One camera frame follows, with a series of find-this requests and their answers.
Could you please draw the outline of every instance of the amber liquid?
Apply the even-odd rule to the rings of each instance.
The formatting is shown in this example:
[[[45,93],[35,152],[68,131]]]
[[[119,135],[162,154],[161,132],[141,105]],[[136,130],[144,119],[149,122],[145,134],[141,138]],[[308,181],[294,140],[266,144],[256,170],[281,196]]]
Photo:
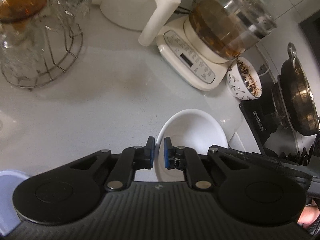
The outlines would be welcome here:
[[[0,22],[15,23],[18,26],[17,22],[40,12],[46,4],[47,0],[5,0],[0,5]]]
[[[189,21],[199,38],[220,57],[232,60],[245,51],[236,17],[228,15],[217,1],[202,0],[189,14]]]

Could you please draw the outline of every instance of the circular pad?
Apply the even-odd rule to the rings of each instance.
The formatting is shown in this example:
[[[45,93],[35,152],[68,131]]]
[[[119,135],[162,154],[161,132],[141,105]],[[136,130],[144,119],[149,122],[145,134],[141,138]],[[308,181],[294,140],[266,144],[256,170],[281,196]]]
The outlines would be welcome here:
[[[272,226],[297,221],[305,192],[293,180],[264,169],[231,171],[218,199],[232,216],[247,223]]]
[[[19,217],[42,225],[79,220],[97,206],[100,189],[81,170],[48,171],[22,182],[12,201]]]

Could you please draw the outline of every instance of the white ceramic bowl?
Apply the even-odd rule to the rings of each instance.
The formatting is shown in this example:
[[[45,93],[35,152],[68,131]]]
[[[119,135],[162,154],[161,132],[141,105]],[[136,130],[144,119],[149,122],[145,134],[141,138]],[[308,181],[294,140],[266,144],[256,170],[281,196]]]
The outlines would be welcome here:
[[[244,57],[238,57],[231,64],[225,76],[225,82],[229,92],[241,100],[257,99],[262,94],[258,73]]]
[[[164,166],[163,144],[167,136],[173,146],[191,147],[203,155],[214,144],[228,148],[223,129],[211,115],[198,109],[178,112],[165,123],[156,141],[154,166],[159,181],[184,181],[182,171],[167,170]]]

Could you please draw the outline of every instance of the stove burner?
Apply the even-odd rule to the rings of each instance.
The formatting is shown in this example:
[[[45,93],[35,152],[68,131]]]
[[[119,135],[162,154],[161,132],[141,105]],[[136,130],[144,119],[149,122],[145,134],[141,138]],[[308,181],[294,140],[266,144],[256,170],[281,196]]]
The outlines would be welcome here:
[[[274,84],[271,90],[272,100],[276,111],[276,118],[284,129],[290,127],[289,119],[286,114],[284,102],[281,98],[278,84]]]

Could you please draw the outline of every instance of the white countertop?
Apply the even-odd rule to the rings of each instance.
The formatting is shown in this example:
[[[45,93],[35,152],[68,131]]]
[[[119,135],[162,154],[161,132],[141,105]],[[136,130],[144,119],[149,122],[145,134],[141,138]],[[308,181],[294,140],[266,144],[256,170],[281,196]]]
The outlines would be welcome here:
[[[30,92],[1,75],[0,170],[35,175],[100,149],[145,145],[188,108],[216,118],[229,141],[243,116],[224,82],[211,92],[194,89],[138,36],[93,7],[83,53],[64,77]]]

